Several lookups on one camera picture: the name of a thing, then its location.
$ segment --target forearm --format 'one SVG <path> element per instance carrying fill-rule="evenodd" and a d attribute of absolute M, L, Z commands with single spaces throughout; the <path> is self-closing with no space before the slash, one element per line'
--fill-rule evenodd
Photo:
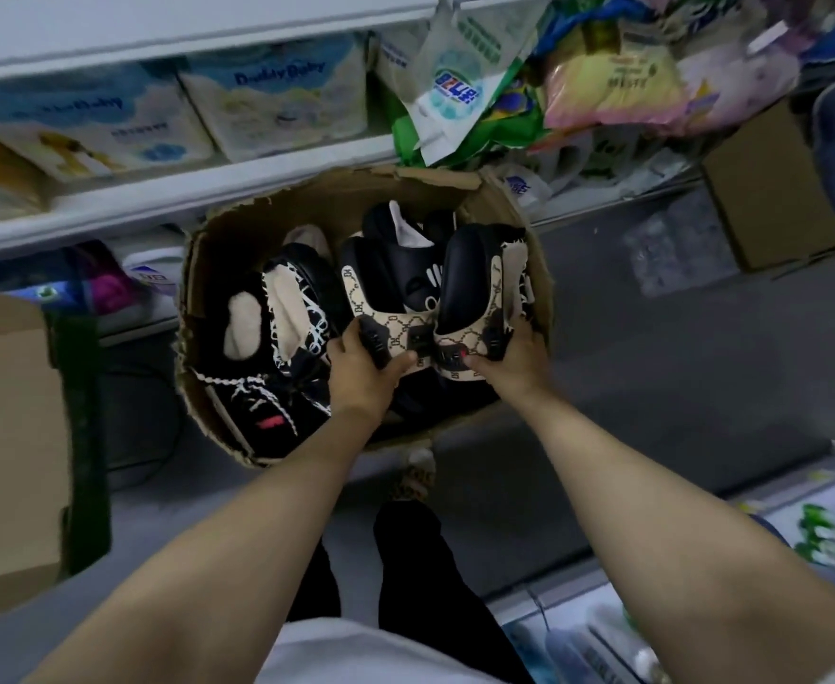
<path fill-rule="evenodd" d="M 811 681 L 835 664 L 835 639 L 814 638 L 812 617 L 811 633 L 801 633 L 811 615 L 835 621 L 835 589 L 792 551 L 559 399 L 542 399 L 525 415 L 607 575 L 672 677 L 779 680 L 784 670 L 763 671 L 764 658 L 776 646 L 792 650 L 789 643 L 803 648 L 789 655 L 798 672 L 789 681 Z"/>
<path fill-rule="evenodd" d="M 252 681 L 357 453 L 377 423 L 339 414 L 116 589 L 30 681 Z"/>

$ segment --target black pants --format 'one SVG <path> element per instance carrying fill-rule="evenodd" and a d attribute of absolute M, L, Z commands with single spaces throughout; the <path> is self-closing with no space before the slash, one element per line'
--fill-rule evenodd
<path fill-rule="evenodd" d="M 497 620 L 458 574 L 439 519 L 421 502 L 388 502 L 373 526 L 383 560 L 379 627 L 509 684 L 533 684 Z M 338 585 L 320 543 L 288 621 L 341 617 Z"/>

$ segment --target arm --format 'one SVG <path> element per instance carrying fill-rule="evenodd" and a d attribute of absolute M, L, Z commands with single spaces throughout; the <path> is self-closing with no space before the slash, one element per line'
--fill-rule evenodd
<path fill-rule="evenodd" d="M 469 366 L 528 422 L 624 605 L 679 682 L 815 682 L 835 668 L 835 587 L 743 513 L 556 395 L 522 322 Z"/>
<path fill-rule="evenodd" d="M 252 682 L 357 454 L 415 356 L 382 371 L 357 322 L 329 344 L 332 417 L 280 465 L 151 557 L 28 679 Z"/>

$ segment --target black cable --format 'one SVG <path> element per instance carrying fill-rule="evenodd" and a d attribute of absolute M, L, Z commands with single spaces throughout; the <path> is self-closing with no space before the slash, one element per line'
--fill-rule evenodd
<path fill-rule="evenodd" d="M 186 413 L 183 410 L 183 402 L 180 400 L 180 396 L 177 393 L 177 390 L 174 388 L 174 385 L 168 376 L 162 372 L 160 369 L 156 369 L 155 367 L 150 367 L 148 365 L 127 365 L 124 367 L 115 367 L 112 369 L 107 369 L 102 372 L 102 375 L 106 377 L 126 377 L 131 379 L 155 379 L 156 381 L 160 381 L 163 383 L 170 393 L 173 395 L 174 406 L 176 408 L 177 413 L 177 428 L 174 432 L 173 441 L 171 442 L 171 447 L 168 448 L 167 453 L 164 456 L 161 456 L 156 459 L 146 459 L 146 460 L 138 460 L 132 463 L 125 463 L 119 466 L 112 466 L 107 469 L 108 473 L 111 472 L 118 472 L 118 471 L 126 471 L 133 468 L 140 468 L 142 466 L 154 465 L 155 467 L 149 471 L 146 475 L 139 478 L 138 481 L 133 483 L 128 483 L 121 487 L 116 488 L 115 490 L 111 490 L 112 494 L 123 492 L 124 490 L 129 490 L 134 487 L 138 487 L 140 485 L 144 485 L 152 478 L 154 478 L 158 473 L 160 473 L 164 467 L 170 463 L 173 458 L 177 455 L 178 445 L 180 444 L 180 438 L 183 436 L 184 428 L 186 427 Z"/>

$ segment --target person's left hand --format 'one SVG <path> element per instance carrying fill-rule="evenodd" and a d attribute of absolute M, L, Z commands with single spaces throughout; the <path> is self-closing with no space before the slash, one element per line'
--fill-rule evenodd
<path fill-rule="evenodd" d="M 399 379 L 418 361 L 417 353 L 409 350 L 393 357 L 383 369 L 377 369 L 361 343 L 357 319 L 344 329 L 341 338 L 329 341 L 327 349 L 332 362 L 329 373 L 332 417 L 353 414 L 368 418 L 374 427 L 379 427 Z"/>

